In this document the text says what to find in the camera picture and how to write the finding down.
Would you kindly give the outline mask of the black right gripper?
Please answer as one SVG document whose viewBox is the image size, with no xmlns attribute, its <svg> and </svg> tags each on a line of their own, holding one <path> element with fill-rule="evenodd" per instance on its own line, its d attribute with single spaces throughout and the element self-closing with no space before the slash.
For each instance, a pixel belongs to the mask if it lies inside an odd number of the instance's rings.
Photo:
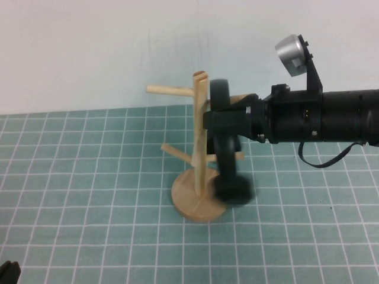
<svg viewBox="0 0 379 284">
<path fill-rule="evenodd" d="M 272 86 L 261 99 L 257 94 L 232 96 L 228 111 L 207 111 L 203 127 L 211 136 L 243 136 L 272 144 L 323 140 L 323 90 L 291 91 L 286 84 Z"/>
</svg>

